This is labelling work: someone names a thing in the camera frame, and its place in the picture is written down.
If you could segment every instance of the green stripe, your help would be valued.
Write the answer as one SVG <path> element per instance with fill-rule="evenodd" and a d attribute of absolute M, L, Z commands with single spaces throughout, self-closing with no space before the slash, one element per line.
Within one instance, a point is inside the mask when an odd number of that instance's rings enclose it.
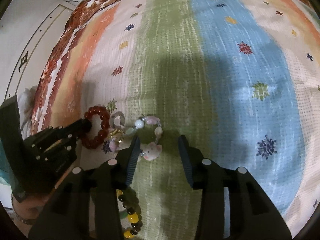
<path fill-rule="evenodd" d="M 182 168 L 177 138 L 209 156 L 212 112 L 201 39 L 188 0 L 147 0 L 130 72 L 129 120 L 160 118 L 164 136 L 160 157 L 138 163 L 132 188 L 142 210 L 142 239 L 193 239 L 201 192 L 192 191 Z M 139 131 L 142 143 L 155 139 L 155 127 Z"/>

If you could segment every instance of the red beaded bracelet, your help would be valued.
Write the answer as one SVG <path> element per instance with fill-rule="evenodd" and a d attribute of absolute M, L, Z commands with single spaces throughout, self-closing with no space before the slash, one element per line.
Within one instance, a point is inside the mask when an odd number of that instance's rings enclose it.
<path fill-rule="evenodd" d="M 96 149 L 100 144 L 103 143 L 104 139 L 108 136 L 110 128 L 109 119 L 110 112 L 106 109 L 105 106 L 94 106 L 88 109 L 88 112 L 84 113 L 84 118 L 91 121 L 92 117 L 97 114 L 100 116 L 101 130 L 98 132 L 93 139 L 89 139 L 86 134 L 84 134 L 80 139 L 82 145 L 87 149 Z"/>

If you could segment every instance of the teal fabric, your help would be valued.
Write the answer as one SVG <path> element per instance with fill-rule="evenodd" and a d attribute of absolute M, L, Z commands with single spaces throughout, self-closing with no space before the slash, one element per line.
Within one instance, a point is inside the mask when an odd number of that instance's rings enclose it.
<path fill-rule="evenodd" d="M 0 183 L 9 185 L 9 163 L 5 156 L 2 142 L 0 140 Z"/>

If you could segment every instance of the white bead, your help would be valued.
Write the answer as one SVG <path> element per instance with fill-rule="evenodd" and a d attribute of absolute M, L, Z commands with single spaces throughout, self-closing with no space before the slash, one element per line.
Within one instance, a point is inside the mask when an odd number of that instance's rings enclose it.
<path fill-rule="evenodd" d="M 144 122 L 143 122 L 142 120 L 138 119 L 138 120 L 134 123 L 134 125 L 136 126 L 136 128 L 141 129 L 141 128 L 144 127 Z"/>
<path fill-rule="evenodd" d="M 136 131 L 132 127 L 130 127 L 130 128 L 127 129 L 127 131 L 125 131 L 125 134 L 130 136 L 130 135 L 135 134 L 135 132 Z"/>
<path fill-rule="evenodd" d="M 160 126 L 158 126 L 158 127 L 155 129 L 155 135 L 156 135 L 156 137 L 157 137 L 157 138 L 160 138 L 161 135 L 162 135 L 162 133 L 163 133 L 162 128 L 161 128 Z"/>

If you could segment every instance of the black bead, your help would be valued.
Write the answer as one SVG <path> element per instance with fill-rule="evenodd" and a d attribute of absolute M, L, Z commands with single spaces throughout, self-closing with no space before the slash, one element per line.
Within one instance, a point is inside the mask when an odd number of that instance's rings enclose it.
<path fill-rule="evenodd" d="M 136 236 L 138 234 L 138 232 L 135 232 L 133 230 L 130 230 L 130 234 L 133 235 L 133 236 Z"/>
<path fill-rule="evenodd" d="M 132 228 L 131 229 L 131 231 L 134 231 L 134 232 L 137 232 L 137 233 L 140 232 L 140 230 L 141 230 L 141 228 Z"/>
<path fill-rule="evenodd" d="M 123 206 L 125 209 L 129 209 L 129 208 L 132 207 L 131 204 L 130 204 L 129 202 L 126 202 L 126 201 L 123 202 L 122 206 Z"/>
<path fill-rule="evenodd" d="M 123 201 L 125 201 L 125 196 L 124 195 L 120 195 L 118 197 L 118 199 L 119 199 L 119 201 L 123 202 Z"/>
<path fill-rule="evenodd" d="M 139 220 L 137 223 L 131 223 L 132 228 L 141 228 L 142 227 L 142 221 Z"/>
<path fill-rule="evenodd" d="M 136 211 L 134 210 L 134 208 L 128 208 L 128 209 L 127 209 L 127 213 L 128 213 L 129 215 L 133 215 L 135 212 L 136 212 Z"/>

